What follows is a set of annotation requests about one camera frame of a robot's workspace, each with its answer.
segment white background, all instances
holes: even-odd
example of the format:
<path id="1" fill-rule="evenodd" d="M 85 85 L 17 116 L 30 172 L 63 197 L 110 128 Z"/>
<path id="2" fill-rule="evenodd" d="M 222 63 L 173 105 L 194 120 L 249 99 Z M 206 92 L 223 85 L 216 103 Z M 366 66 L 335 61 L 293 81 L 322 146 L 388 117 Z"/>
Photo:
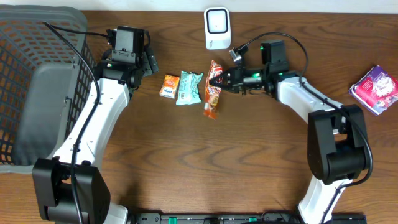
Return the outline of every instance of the white background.
<path id="1" fill-rule="evenodd" d="M 398 0 L 0 0 L 0 4 L 70 6 L 80 10 L 398 13 Z"/>

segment cable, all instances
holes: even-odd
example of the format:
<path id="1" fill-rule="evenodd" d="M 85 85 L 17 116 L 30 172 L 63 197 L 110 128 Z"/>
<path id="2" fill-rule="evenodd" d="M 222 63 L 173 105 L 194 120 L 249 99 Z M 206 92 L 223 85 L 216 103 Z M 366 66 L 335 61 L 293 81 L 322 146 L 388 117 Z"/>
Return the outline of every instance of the cable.
<path id="1" fill-rule="evenodd" d="M 79 197 L 78 197 L 78 194 L 77 194 L 77 187 L 76 187 L 76 176 L 75 176 L 76 155 L 77 155 L 77 152 L 78 152 L 78 149 L 79 149 L 79 144 L 80 144 L 81 137 L 82 137 L 83 133 L 85 132 L 85 129 L 86 129 L 88 123 L 90 122 L 90 119 L 93 116 L 93 114 L 95 112 L 95 109 L 98 106 L 98 103 L 100 102 L 100 98 L 101 98 L 100 86 L 98 85 L 98 82 L 95 80 L 93 71 L 91 71 L 90 66 L 88 65 L 86 60 L 83 58 L 83 56 L 81 56 L 79 51 L 67 39 L 65 39 L 60 33 L 58 33 L 53 28 L 53 26 L 50 25 L 48 22 L 43 21 L 43 24 L 45 26 L 47 26 L 47 28 L 49 28 L 60 40 L 62 40 L 65 44 L 67 44 L 77 54 L 77 56 L 80 57 L 81 61 L 86 65 L 86 67 L 90 71 L 90 74 L 91 74 L 91 77 L 92 77 L 92 79 L 94 81 L 95 89 L 96 89 L 96 92 L 97 92 L 97 97 L 96 97 L 96 99 L 94 101 L 93 108 L 91 109 L 90 113 L 88 114 L 87 119 L 84 122 L 83 126 L 81 127 L 79 135 L 76 138 L 76 143 L 73 145 L 72 161 L 70 163 L 70 178 L 71 178 L 71 184 L 72 184 L 72 195 L 73 195 L 73 199 L 75 200 L 76 211 L 77 211 L 77 214 L 78 214 L 79 222 L 80 222 L 80 224 L 84 224 L 83 215 L 81 214 L 80 201 L 79 201 Z"/>
<path id="2" fill-rule="evenodd" d="M 240 47 L 238 47 L 238 51 L 240 51 L 240 50 L 242 50 L 243 48 L 247 47 L 249 44 L 251 44 L 251 43 L 254 42 L 255 40 L 259 39 L 260 37 L 264 37 L 264 36 L 266 36 L 266 35 L 281 35 L 281 36 L 284 36 L 284 37 L 288 37 L 288 38 L 292 39 L 294 42 L 296 42 L 296 43 L 301 47 L 301 49 L 303 50 L 303 53 L 304 53 L 304 55 L 305 55 L 305 65 L 304 65 L 304 68 L 303 68 L 302 72 L 298 74 L 298 80 L 299 80 L 301 86 L 302 86 L 305 90 L 307 90 L 309 93 L 311 93 L 313 96 L 315 96 L 316 98 L 318 98 L 319 100 L 321 100 L 324 104 L 326 104 L 326 105 L 328 105 L 328 106 L 334 108 L 334 109 L 335 109 L 336 111 L 338 111 L 342 116 L 344 116 L 344 117 L 346 118 L 347 121 L 349 121 L 349 123 L 351 124 L 351 126 L 353 126 L 353 127 L 358 131 L 359 135 L 360 135 L 361 138 L 363 139 L 363 141 L 364 141 L 364 143 L 365 143 L 366 151 L 367 151 L 367 153 L 368 153 L 368 155 L 369 155 L 369 168 L 368 168 L 368 172 L 366 173 L 366 175 L 365 175 L 361 180 L 359 180 L 359 181 L 352 182 L 352 183 L 349 183 L 349 184 L 343 184 L 343 185 L 340 185 L 340 186 L 338 186 L 338 187 L 336 188 L 335 194 L 333 195 L 333 197 L 332 197 L 332 199 L 331 199 L 329 205 L 327 206 L 326 210 L 323 212 L 323 216 L 322 216 L 322 219 L 321 219 L 321 222 L 320 222 L 320 223 L 323 223 L 323 222 L 325 221 L 326 215 L 328 214 L 328 212 L 330 211 L 331 207 L 333 206 L 333 204 L 334 204 L 334 202 L 335 202 L 335 200 L 336 200 L 338 194 L 341 192 L 341 189 L 342 189 L 342 188 L 345 188 L 345 187 L 352 187 L 352 186 L 355 186 L 355 185 L 362 184 L 362 183 L 364 183 L 365 181 L 367 181 L 367 180 L 370 178 L 370 176 L 371 176 L 371 174 L 372 174 L 372 171 L 373 171 L 373 155 L 372 155 L 372 150 L 371 150 L 371 147 L 370 147 L 370 145 L 369 145 L 369 143 L 368 143 L 368 140 L 366 139 L 366 136 L 365 136 L 365 134 L 363 133 L 363 131 L 361 130 L 361 128 L 358 126 L 358 124 L 357 124 L 354 120 L 352 120 L 352 119 L 350 118 L 350 116 L 349 116 L 345 111 L 343 111 L 341 108 L 337 107 L 336 105 L 334 105 L 334 104 L 328 102 L 328 98 L 322 98 L 321 96 L 319 96 L 318 94 L 316 94 L 315 92 L 313 92 L 312 90 L 310 90 L 310 89 L 306 86 L 305 82 L 302 81 L 303 76 L 304 76 L 304 73 L 307 71 L 307 68 L 308 68 L 309 58 L 308 58 L 307 50 L 305 49 L 304 45 L 303 45 L 299 40 L 297 40 L 295 37 L 293 37 L 293 36 L 291 36 L 291 35 L 289 35 L 289 34 L 281 33 L 281 32 L 267 32 L 267 33 L 258 35 L 257 37 L 251 39 L 249 42 L 247 42 L 247 43 L 241 45 Z"/>
<path id="3" fill-rule="evenodd" d="M 55 25 L 51 25 L 51 24 L 49 24 L 49 25 L 52 26 L 54 29 L 62 30 L 62 31 L 65 31 L 65 32 L 70 32 L 70 33 L 73 33 L 73 34 L 97 35 L 97 36 L 100 36 L 100 37 L 105 37 L 107 40 L 109 39 L 108 35 L 106 35 L 106 34 L 100 34 L 100 33 L 96 33 L 96 32 L 75 31 L 75 30 L 70 30 L 70 29 L 66 29 L 66 28 L 55 26 Z"/>

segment wooden table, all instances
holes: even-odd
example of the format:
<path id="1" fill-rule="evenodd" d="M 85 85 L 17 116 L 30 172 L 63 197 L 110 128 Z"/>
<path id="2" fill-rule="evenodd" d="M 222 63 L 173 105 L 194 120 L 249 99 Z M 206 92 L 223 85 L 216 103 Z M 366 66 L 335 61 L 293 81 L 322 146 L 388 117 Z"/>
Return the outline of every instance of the wooden table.
<path id="1" fill-rule="evenodd" d="M 159 96 L 166 73 L 207 75 L 212 59 L 232 66 L 228 50 L 207 50 L 202 12 L 84 12 L 89 30 L 118 25 L 148 29 L 160 72 L 143 79 L 109 140 L 102 175 L 112 201 L 135 211 L 164 213 L 262 213 L 293 209 L 307 191 L 307 124 L 268 96 L 221 93 L 218 119 L 203 116 L 203 104 L 176 106 Z M 307 48 L 306 77 L 324 94 L 344 104 L 373 65 L 398 78 L 398 16 L 375 14 L 231 13 L 233 43 L 263 32 L 294 35 Z M 99 58 L 108 46 L 88 37 Z M 286 41 L 290 66 L 300 70 L 301 50 Z M 246 55 L 261 65 L 259 42 Z M 200 83 L 204 94 L 205 81 Z M 398 218 L 398 105 L 380 116 L 364 109 L 374 154 L 373 176 L 347 189 L 335 212 L 363 212 L 368 223 Z M 2 174 L 2 223 L 42 223 L 32 177 Z"/>

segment snack package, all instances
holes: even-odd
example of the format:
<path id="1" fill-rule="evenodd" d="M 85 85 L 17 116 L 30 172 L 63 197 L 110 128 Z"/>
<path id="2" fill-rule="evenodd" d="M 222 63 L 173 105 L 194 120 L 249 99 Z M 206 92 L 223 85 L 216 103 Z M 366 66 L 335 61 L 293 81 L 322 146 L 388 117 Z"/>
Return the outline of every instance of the snack package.
<path id="1" fill-rule="evenodd" d="M 178 98 L 176 105 L 191 105 L 200 103 L 201 99 L 198 92 L 198 84 L 203 76 L 194 73 L 181 71 L 180 89 L 178 90 Z"/>
<path id="2" fill-rule="evenodd" d="M 221 93 L 220 87 L 214 87 L 209 84 L 209 80 L 217 77 L 223 73 L 223 68 L 217 64 L 214 60 L 211 61 L 210 70 L 206 79 L 206 99 L 205 99 L 205 111 L 204 115 L 209 118 L 216 119 L 216 106 L 218 104 L 218 98 Z"/>
<path id="3" fill-rule="evenodd" d="M 372 113 L 379 115 L 398 100 L 398 82 L 376 65 L 349 89 L 349 93 Z"/>
<path id="4" fill-rule="evenodd" d="M 164 77 L 164 82 L 162 88 L 160 89 L 160 95 L 169 98 L 175 98 L 175 93 L 177 92 L 178 83 L 180 77 L 175 77 L 173 75 L 166 75 Z"/>

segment red candy wrapper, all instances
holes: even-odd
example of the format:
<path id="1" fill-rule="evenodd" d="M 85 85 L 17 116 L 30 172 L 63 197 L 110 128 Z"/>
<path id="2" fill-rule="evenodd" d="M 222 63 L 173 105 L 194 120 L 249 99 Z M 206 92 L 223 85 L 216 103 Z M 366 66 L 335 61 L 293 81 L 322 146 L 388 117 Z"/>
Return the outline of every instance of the red candy wrapper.
<path id="1" fill-rule="evenodd" d="M 216 106 L 218 104 L 218 98 L 220 97 L 221 88 L 214 87 L 209 84 L 209 81 L 223 73 L 223 68 L 217 64 L 214 60 L 211 61 L 210 70 L 206 78 L 206 99 L 205 99 L 205 111 L 203 114 L 209 118 L 216 119 Z"/>
<path id="2" fill-rule="evenodd" d="M 349 89 L 349 93 L 372 113 L 379 115 L 398 100 L 398 82 L 376 65 Z"/>

